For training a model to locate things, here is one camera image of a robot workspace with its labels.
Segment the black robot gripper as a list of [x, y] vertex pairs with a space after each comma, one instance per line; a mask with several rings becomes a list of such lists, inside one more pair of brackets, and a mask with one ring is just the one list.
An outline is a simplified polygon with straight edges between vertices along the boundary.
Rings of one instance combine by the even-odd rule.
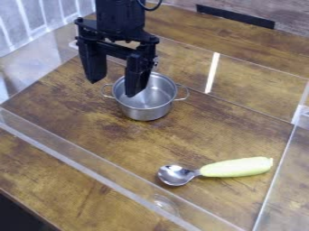
[[85, 78], [93, 84], [105, 77], [105, 55], [127, 59], [127, 97], [133, 97], [147, 86], [159, 39], [144, 30], [144, 15], [157, 7], [148, 8], [144, 0], [94, 0], [94, 19], [74, 20]]

